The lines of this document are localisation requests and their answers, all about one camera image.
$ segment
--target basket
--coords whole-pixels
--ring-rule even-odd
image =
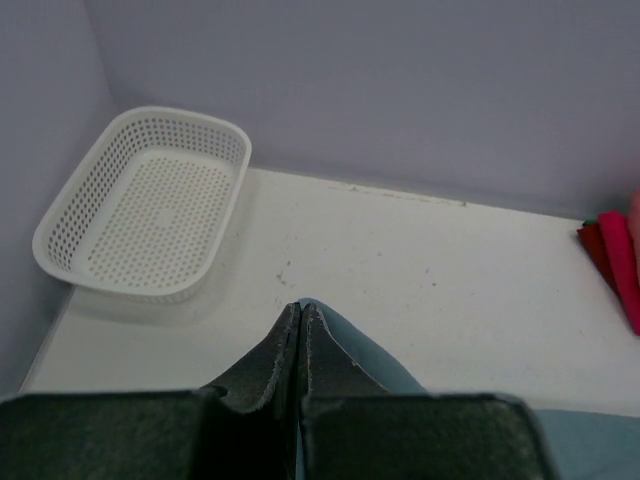
[[[204,281],[251,156],[238,127],[183,110],[116,117],[36,229],[50,275],[153,303],[191,296]]]

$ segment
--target white basket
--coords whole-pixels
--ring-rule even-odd
[[[116,117],[33,238],[50,275],[171,303],[201,286],[236,202],[249,137],[235,125],[161,107]]]

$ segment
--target blue cloth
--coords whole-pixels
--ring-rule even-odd
[[[397,394],[426,393],[380,345],[318,300],[333,337],[373,378]],[[535,411],[564,480],[639,480],[640,418],[560,410]]]

